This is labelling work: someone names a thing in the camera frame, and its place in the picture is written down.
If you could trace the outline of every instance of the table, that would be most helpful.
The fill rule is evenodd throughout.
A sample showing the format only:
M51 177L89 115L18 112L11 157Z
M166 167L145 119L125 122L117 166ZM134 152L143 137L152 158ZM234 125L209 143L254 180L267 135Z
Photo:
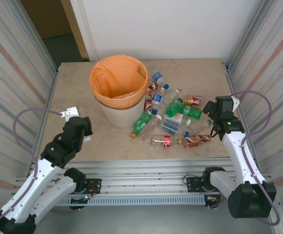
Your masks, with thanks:
M181 89L182 95L204 95L206 100L230 93L220 59L167 59L143 60L149 77L160 72L169 80L170 87ZM93 135L83 144L73 161L182 159L198 157L229 157L229 153L218 137L202 146L185 149L183 146L163 149L146 141L132 139L132 128L113 127L105 118L100 105L89 87L89 69L95 62L62 63L51 103L51 110L65 111L77 106L92 122ZM40 152L62 132L64 118L48 115ZM156 129L155 134L164 134Z

